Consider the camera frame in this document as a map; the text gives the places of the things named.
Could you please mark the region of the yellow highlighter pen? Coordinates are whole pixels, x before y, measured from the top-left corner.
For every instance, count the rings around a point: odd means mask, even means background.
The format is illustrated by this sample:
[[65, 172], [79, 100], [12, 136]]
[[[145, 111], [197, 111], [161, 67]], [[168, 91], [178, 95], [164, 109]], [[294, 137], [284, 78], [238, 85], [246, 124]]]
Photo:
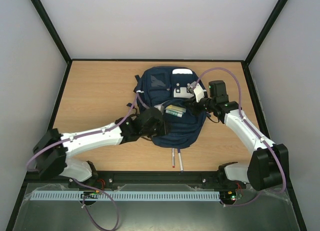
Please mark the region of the yellow highlighter pen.
[[176, 105], [172, 105], [172, 104], [168, 105], [166, 108], [173, 110], [173, 111], [176, 111], [176, 112], [181, 112], [181, 113], [185, 113], [187, 111], [186, 108], [184, 108], [184, 107], [180, 107], [180, 106], [176, 106]]

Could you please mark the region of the white glue stick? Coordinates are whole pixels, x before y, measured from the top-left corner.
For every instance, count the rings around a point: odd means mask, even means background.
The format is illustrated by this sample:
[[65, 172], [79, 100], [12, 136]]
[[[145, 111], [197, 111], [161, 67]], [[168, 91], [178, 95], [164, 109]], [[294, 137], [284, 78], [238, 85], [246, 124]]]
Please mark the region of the white glue stick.
[[181, 118], [183, 116], [183, 114], [184, 114], [183, 112], [179, 112], [179, 111], [175, 111], [175, 110], [171, 110], [171, 109], [166, 109], [165, 113], [169, 114], [169, 115], [173, 115], [173, 116], [179, 117], [179, 118]]

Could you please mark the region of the red marker pen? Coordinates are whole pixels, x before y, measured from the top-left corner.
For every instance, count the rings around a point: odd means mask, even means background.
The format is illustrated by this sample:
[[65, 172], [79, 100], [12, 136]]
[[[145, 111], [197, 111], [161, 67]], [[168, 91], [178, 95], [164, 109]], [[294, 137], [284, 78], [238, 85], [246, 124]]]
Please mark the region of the red marker pen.
[[172, 157], [172, 168], [175, 168], [176, 164], [175, 164], [175, 149], [174, 148], [171, 149], [171, 157]]

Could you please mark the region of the navy blue student backpack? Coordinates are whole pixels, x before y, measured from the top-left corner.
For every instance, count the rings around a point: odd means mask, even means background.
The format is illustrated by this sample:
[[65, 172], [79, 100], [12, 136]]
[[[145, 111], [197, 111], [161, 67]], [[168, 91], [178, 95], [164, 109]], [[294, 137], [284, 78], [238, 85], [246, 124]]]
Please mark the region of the navy blue student backpack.
[[135, 76], [139, 111], [161, 107], [169, 128], [168, 134], [151, 138], [156, 146], [186, 149], [197, 140], [207, 116], [204, 111], [194, 115], [187, 106], [187, 99], [193, 97], [187, 87], [198, 78], [191, 69], [179, 66], [155, 66]]

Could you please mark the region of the purple marker pen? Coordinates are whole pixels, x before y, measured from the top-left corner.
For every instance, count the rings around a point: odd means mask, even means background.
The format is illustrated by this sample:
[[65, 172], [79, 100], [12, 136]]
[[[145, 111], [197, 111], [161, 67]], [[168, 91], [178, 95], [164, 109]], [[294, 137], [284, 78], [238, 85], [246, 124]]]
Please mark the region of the purple marker pen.
[[180, 148], [177, 149], [177, 154], [178, 154], [180, 172], [184, 172], [183, 159], [182, 159], [182, 154], [181, 154]]

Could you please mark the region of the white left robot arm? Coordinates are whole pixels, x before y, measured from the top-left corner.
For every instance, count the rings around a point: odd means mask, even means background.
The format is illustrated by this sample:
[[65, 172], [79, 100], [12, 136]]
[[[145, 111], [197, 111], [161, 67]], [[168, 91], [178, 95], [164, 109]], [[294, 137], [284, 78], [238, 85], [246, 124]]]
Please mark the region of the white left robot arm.
[[75, 159], [76, 155], [105, 146], [135, 142], [139, 138], [167, 135], [170, 125], [155, 107], [141, 114], [129, 114], [106, 126], [74, 133], [59, 133], [54, 128], [33, 148], [36, 170], [40, 180], [57, 176], [85, 182], [97, 177], [92, 162]]

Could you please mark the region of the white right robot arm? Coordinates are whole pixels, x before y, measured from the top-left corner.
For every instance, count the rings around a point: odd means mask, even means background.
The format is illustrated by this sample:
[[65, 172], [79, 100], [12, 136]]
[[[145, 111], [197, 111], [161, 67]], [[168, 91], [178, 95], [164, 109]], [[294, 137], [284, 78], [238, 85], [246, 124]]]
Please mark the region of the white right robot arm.
[[212, 113], [241, 140], [251, 159], [248, 164], [231, 162], [220, 166], [218, 182], [229, 187], [235, 181], [249, 183], [256, 191], [286, 185], [289, 171], [289, 152], [284, 144], [275, 144], [248, 119], [236, 101], [229, 101], [226, 84], [222, 80], [209, 82], [209, 97], [200, 84], [187, 85], [191, 98], [187, 105], [197, 115]]

